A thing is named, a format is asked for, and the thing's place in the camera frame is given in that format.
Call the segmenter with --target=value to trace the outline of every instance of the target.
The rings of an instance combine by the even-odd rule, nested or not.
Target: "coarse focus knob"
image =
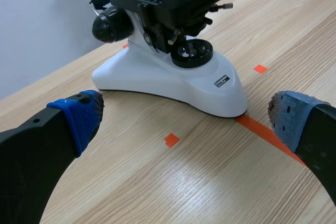
[[[92,34],[103,42],[116,42],[128,38],[134,31],[130,17],[124,9],[111,6],[97,16]]]

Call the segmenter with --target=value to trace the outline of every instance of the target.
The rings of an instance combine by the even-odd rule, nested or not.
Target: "microscope label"
[[[222,78],[220,78],[218,81],[215,82],[215,85],[220,88],[222,85],[224,85],[230,78],[225,75]]]

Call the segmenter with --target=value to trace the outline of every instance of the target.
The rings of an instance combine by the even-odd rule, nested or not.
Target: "wooden table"
[[[336,0],[223,0],[201,36],[234,64],[248,115],[295,90],[336,105]],[[0,130],[47,102],[94,89],[90,75],[122,49],[104,45],[0,102]],[[268,68],[254,71],[258,64]],[[42,223],[336,223],[313,174],[234,120],[152,95],[103,92],[100,130],[59,181]],[[180,138],[172,148],[164,138]]]

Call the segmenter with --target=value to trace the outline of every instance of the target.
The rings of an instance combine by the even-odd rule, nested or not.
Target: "black knob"
[[[212,45],[202,39],[186,40],[171,51],[173,63],[181,68],[200,67],[208,63],[212,56]]]
[[[111,6],[97,16],[92,34],[97,40],[115,42],[128,38],[134,31],[130,17],[124,9]]]

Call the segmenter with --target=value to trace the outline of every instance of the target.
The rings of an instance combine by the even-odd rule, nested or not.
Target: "orange tape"
[[[180,139],[175,136],[173,133],[170,133],[166,138],[166,145],[171,148],[173,147]]]
[[[267,68],[262,65],[258,65],[253,70],[257,71],[258,73],[265,73]]]
[[[238,118],[236,118],[236,121],[244,126],[245,128],[249,129],[252,131],[254,134],[260,136],[264,140],[266,140],[268,143],[272,144],[279,150],[283,151],[286,153],[288,156],[291,156],[294,158],[296,161],[302,163],[305,165],[301,159],[294,153],[292,153],[289,148],[285,144],[280,141],[273,130],[271,130],[269,127],[264,126],[263,124],[259,123],[258,121],[254,120],[253,118],[249,117],[248,115],[242,115]]]

